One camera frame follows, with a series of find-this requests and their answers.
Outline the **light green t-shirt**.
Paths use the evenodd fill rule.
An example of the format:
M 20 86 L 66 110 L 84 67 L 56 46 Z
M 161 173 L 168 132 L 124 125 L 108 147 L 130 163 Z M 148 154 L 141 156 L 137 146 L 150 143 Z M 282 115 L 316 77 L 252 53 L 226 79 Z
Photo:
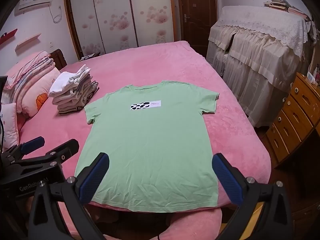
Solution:
M 217 92 L 163 81 L 125 86 L 85 107 L 91 131 L 76 173 L 106 153 L 110 167 L 92 201 L 133 212 L 216 207 L 218 181 L 203 115 Z

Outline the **stack of folded clothes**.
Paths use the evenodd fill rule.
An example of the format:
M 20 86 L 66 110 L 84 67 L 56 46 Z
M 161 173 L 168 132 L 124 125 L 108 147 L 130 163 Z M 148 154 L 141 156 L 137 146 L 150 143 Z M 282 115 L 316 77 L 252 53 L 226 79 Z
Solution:
M 48 96 L 59 115 L 81 111 L 99 90 L 90 71 L 84 64 L 76 73 L 62 72 L 54 81 Z

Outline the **yellow plastic stool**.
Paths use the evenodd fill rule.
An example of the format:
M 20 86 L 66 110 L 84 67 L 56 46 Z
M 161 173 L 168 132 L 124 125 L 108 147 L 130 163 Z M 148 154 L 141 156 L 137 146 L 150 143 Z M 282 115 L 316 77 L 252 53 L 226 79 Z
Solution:
M 246 231 L 253 231 L 255 225 L 258 222 L 258 218 L 260 216 L 260 213 L 262 211 L 264 204 L 265 202 L 257 202 L 257 204 L 255 205 L 254 209 L 251 212 L 251 216 L 246 225 L 246 228 L 245 228 Z

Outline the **small pink pillow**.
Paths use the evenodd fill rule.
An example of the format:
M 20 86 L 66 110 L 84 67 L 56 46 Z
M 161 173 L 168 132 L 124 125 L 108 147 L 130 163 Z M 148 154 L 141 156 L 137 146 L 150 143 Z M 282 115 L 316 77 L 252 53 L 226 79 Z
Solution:
M 4 149 L 7 150 L 19 144 L 16 103 L 2 105 L 1 120 L 4 126 Z

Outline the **folded pink quilts pile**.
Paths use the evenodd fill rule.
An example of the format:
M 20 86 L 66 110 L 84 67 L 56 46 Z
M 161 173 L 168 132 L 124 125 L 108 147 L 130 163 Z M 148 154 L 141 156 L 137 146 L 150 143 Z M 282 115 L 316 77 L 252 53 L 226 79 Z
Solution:
M 30 54 L 6 73 L 8 79 L 1 103 L 15 103 L 18 114 L 31 118 L 48 99 L 49 90 L 59 75 L 48 52 Z

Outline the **dark wooden headboard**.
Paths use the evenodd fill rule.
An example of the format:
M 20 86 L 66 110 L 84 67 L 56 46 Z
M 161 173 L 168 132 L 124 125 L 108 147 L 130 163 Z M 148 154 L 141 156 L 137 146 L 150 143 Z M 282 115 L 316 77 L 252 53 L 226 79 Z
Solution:
M 65 59 L 61 49 L 56 49 L 56 50 L 54 50 L 53 52 L 51 52 L 49 54 L 50 54 L 50 58 L 52 58 L 53 61 L 55 62 L 55 67 L 58 70 L 61 70 L 65 66 L 67 66 L 66 59 Z

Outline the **wooden drawer chest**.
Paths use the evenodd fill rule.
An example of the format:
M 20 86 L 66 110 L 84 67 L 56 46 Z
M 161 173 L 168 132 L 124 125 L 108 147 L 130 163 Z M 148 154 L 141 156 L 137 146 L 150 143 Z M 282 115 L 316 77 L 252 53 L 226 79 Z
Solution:
M 319 131 L 319 87 L 297 73 L 288 97 L 263 137 L 275 165 L 294 153 L 314 131 Z

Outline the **bedside table with items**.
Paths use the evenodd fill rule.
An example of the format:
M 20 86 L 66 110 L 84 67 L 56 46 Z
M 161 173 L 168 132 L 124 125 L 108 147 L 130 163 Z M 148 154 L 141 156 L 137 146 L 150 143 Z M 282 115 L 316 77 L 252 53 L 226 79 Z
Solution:
M 98 57 L 98 56 L 100 56 L 100 52 L 93 53 L 93 54 L 90 54 L 90 55 L 87 55 L 87 56 L 83 56 L 79 61 L 85 61 L 85 60 L 92 59 L 92 58 L 95 58 L 95 57 Z

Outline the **cream lace covered furniture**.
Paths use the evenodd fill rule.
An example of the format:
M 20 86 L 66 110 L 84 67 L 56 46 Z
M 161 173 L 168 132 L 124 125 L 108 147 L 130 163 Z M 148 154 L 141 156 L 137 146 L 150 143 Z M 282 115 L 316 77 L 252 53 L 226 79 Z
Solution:
M 296 73 L 308 70 L 314 22 L 276 9 L 229 5 L 211 27 L 206 60 L 254 127 L 272 123 Z

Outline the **floral sliding wardrobe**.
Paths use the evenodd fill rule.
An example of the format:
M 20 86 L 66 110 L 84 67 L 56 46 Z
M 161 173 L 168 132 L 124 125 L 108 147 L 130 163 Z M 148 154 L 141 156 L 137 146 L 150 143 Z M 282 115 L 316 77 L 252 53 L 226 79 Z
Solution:
M 129 48 L 174 42 L 174 0 L 64 0 L 80 59 Z

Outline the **dark brown wooden door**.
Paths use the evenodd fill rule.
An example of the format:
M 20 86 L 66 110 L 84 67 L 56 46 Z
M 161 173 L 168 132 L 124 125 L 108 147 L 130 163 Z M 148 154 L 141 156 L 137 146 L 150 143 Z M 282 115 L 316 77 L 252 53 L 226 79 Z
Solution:
M 217 0 L 178 0 L 181 37 L 206 57 L 211 27 L 218 18 Z

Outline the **stack of books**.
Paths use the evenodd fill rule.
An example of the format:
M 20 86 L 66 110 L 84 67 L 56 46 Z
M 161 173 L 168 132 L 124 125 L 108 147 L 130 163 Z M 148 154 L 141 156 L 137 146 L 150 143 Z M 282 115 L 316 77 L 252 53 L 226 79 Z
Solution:
M 302 17 L 305 21 L 311 21 L 311 18 L 299 10 L 298 8 L 292 6 L 289 2 L 286 0 L 268 0 L 264 2 L 264 7 L 273 8 L 281 11 L 286 11 L 291 14 L 298 15 Z

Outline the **pink wall shelf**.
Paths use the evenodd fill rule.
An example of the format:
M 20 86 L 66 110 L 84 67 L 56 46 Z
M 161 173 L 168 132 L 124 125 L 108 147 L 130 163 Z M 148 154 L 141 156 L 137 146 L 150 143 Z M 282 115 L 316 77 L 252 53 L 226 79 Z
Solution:
M 24 41 L 20 42 L 17 44 L 15 51 L 20 50 L 23 46 L 26 46 L 27 44 L 29 44 L 30 42 L 36 40 L 39 38 L 39 36 L 41 35 L 41 33 L 35 34 L 27 39 L 25 39 Z

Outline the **red wall shelf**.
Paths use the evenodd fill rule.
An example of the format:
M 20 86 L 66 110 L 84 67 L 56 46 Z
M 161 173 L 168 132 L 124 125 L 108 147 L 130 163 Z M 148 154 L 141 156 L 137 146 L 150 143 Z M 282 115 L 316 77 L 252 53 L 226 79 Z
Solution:
M 4 33 L 0 38 L 0 45 L 2 45 L 4 42 L 14 37 L 16 32 L 17 32 L 17 29 L 14 29 L 9 33 Z

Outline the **white wall air conditioner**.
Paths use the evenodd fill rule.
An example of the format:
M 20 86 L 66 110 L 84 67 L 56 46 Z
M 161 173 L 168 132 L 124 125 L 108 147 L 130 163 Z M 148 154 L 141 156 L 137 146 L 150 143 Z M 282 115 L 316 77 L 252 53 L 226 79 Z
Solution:
M 14 15 L 51 5 L 53 0 L 20 0 L 15 7 Z

